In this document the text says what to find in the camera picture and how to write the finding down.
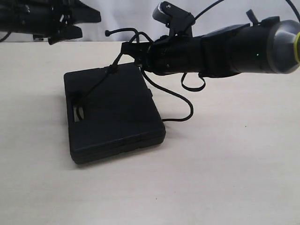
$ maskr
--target white surface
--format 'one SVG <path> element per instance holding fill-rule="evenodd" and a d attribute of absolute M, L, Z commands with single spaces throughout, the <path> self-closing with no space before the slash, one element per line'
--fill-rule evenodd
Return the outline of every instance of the white surface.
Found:
<path fill-rule="evenodd" d="M 158 147 L 76 166 L 63 75 L 107 66 L 119 48 L 0 45 L 1 225 L 300 224 L 300 71 L 208 79 L 200 93 L 150 75 L 188 97 L 194 117 L 166 123 Z M 162 117 L 188 113 L 151 89 Z"/>
<path fill-rule="evenodd" d="M 85 4 L 101 12 L 102 22 L 80 24 L 83 38 L 76 41 L 126 41 L 133 34 L 125 32 L 105 37 L 105 30 L 135 27 L 157 39 L 168 34 L 168 29 L 152 18 L 156 6 L 163 0 L 82 0 Z M 194 16 L 216 0 L 169 0 L 168 2 L 191 12 Z M 292 0 L 300 10 L 300 1 Z M 246 12 L 253 9 L 259 20 L 269 16 L 281 16 L 282 20 L 297 20 L 285 0 L 225 0 L 203 15 L 193 26 L 195 35 L 203 35 L 222 27 L 248 23 Z M 31 35 L 12 34 L 8 41 L 32 41 Z"/>

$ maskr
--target white backdrop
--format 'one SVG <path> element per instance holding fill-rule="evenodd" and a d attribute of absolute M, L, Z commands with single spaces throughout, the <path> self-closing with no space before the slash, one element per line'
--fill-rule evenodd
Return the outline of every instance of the white backdrop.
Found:
<path fill-rule="evenodd" d="M 161 0 L 82 0 L 85 4 L 99 10 L 102 22 L 99 24 L 80 24 L 83 38 L 77 41 L 126 41 L 133 34 L 104 36 L 105 30 L 135 27 L 147 32 L 153 39 L 167 34 L 167 28 L 152 19 L 152 12 Z M 194 15 L 215 0 L 169 0 L 172 4 Z M 293 0 L 300 10 L 300 0 Z M 253 9 L 261 20 L 279 15 L 281 19 L 296 20 L 293 11 L 285 0 L 226 0 L 205 14 L 194 26 L 194 35 L 205 34 L 224 26 L 247 23 L 246 11 Z M 8 41 L 32 41 L 31 35 L 12 34 Z"/>

